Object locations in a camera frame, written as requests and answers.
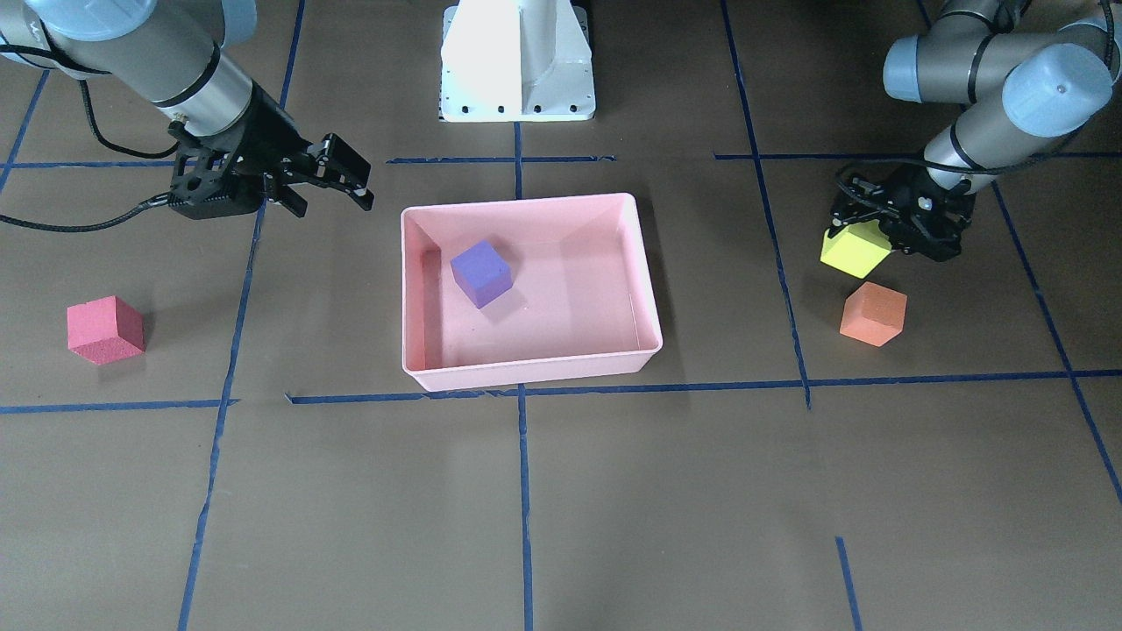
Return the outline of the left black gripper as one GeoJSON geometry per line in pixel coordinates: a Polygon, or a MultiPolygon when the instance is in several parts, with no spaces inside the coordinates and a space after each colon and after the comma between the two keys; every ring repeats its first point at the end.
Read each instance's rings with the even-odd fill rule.
{"type": "Polygon", "coordinates": [[[834,173],[834,184],[839,192],[830,209],[833,238],[850,226],[870,226],[893,252],[934,262],[962,255],[962,234],[975,207],[971,179],[954,177],[951,188],[942,188],[925,167],[902,165],[873,181],[846,165],[834,173]]]}

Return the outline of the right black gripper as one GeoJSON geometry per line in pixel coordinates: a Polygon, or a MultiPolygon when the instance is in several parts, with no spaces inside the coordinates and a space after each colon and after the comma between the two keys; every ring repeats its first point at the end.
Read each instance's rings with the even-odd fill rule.
{"type": "Polygon", "coordinates": [[[304,218],[309,203],[286,180],[289,167],[305,183],[349,196],[373,211],[373,165],[335,132],[309,145],[280,106],[259,85],[240,119],[227,131],[197,137],[186,125],[168,128],[177,143],[167,204],[185,218],[203,220],[255,213],[264,202],[304,218]]]}

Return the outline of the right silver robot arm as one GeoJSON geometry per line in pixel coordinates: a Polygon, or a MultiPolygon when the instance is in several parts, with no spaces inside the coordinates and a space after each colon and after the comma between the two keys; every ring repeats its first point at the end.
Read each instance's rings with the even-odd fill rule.
{"type": "Polygon", "coordinates": [[[113,76],[168,118],[169,189],[138,203],[204,220],[270,202],[304,216],[298,185],[373,208],[365,161],[335,132],[309,141],[227,53],[256,31],[252,1],[4,1],[3,56],[59,68],[88,95],[113,76]]]}

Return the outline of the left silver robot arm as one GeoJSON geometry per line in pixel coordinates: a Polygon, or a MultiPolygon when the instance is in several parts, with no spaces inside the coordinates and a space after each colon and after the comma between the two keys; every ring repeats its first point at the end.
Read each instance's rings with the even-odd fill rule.
{"type": "Polygon", "coordinates": [[[953,259],[982,188],[1063,149],[1110,103],[1118,9],[1102,1],[1057,33],[1015,33],[1026,11],[1026,1],[947,1],[929,33],[891,46],[889,97],[962,115],[884,180],[837,173],[824,263],[864,277],[890,252],[953,259]]]}

